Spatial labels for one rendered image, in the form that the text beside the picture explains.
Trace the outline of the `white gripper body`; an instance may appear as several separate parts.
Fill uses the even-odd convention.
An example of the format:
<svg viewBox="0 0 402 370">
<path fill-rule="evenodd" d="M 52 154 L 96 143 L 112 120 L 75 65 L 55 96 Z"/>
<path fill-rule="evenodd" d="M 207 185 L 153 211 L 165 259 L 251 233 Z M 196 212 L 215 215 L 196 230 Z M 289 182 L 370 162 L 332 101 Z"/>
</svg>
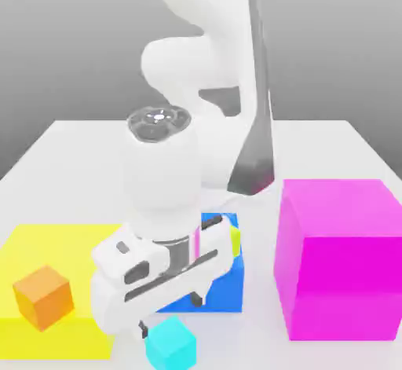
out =
<svg viewBox="0 0 402 370">
<path fill-rule="evenodd" d="M 122 225 L 92 251 L 96 269 L 90 283 L 93 318 L 106 334 L 130 330 L 138 322 L 208 284 L 232 267 L 231 223 L 220 214 L 201 227 L 200 256 L 189 265 L 170 264 L 170 252 L 179 245 L 154 243 Z"/>
</svg>

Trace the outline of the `small yellow cube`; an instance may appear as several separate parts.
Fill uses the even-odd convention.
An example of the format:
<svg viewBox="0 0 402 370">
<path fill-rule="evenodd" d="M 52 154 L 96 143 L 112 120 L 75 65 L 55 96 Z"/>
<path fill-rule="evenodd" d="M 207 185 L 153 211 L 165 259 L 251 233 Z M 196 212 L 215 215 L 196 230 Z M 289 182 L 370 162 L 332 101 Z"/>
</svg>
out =
<svg viewBox="0 0 402 370">
<path fill-rule="evenodd" d="M 241 251 L 241 233 L 240 230 L 233 225 L 230 226 L 230 237 L 232 241 L 232 254 L 233 257 L 236 258 L 240 255 Z"/>
</svg>

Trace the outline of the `small cyan cube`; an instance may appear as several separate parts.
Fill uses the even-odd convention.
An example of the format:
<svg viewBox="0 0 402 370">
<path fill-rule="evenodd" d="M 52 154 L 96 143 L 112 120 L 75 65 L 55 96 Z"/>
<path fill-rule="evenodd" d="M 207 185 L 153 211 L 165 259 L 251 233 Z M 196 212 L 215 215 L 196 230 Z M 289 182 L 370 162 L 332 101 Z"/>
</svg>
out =
<svg viewBox="0 0 402 370">
<path fill-rule="evenodd" d="M 148 331 L 145 353 L 155 370 L 189 370 L 197 362 L 195 335 L 177 316 Z"/>
</svg>

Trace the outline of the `small orange cube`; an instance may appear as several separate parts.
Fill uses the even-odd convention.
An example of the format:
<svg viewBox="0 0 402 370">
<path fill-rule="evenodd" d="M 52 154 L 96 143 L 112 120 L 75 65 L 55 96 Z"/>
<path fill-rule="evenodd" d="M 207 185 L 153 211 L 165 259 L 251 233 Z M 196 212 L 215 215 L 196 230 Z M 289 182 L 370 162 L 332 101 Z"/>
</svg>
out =
<svg viewBox="0 0 402 370">
<path fill-rule="evenodd" d="M 22 316 L 40 332 L 75 308 L 69 280 L 51 266 L 15 282 L 13 292 Z"/>
</svg>

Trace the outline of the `large blue box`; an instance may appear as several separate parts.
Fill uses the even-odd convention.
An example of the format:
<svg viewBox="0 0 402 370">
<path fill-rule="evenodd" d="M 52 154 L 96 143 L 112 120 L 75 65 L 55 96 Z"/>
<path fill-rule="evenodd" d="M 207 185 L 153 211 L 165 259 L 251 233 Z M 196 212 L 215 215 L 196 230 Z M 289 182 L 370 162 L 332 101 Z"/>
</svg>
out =
<svg viewBox="0 0 402 370">
<path fill-rule="evenodd" d="M 226 216 L 231 225 L 239 229 L 238 215 L 234 212 L 221 213 Z M 191 304 L 190 296 L 163 307 L 159 313 L 241 313 L 243 311 L 243 284 L 244 284 L 243 252 L 233 259 L 231 269 L 212 283 L 206 296 L 206 302 L 201 307 Z"/>
</svg>

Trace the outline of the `large magenta box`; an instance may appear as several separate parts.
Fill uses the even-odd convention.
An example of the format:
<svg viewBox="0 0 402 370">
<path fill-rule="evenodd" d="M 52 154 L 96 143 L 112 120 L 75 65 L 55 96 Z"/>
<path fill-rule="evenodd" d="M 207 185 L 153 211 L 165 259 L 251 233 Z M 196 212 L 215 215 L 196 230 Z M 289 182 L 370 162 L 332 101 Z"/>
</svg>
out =
<svg viewBox="0 0 402 370">
<path fill-rule="evenodd" d="M 292 341 L 392 341 L 402 203 L 378 179 L 287 179 L 273 267 Z"/>
</svg>

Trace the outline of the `large yellow box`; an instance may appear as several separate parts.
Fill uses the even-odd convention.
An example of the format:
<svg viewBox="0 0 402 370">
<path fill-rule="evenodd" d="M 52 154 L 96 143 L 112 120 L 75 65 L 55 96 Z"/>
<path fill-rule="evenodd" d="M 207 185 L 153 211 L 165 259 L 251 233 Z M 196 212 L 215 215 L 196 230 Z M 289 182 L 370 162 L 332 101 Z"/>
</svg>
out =
<svg viewBox="0 0 402 370">
<path fill-rule="evenodd" d="M 18 225 L 0 247 L 0 360 L 107 361 L 114 339 L 90 305 L 91 251 L 118 225 Z M 69 280 L 74 310 L 45 331 L 18 310 L 13 284 L 48 265 Z"/>
</svg>

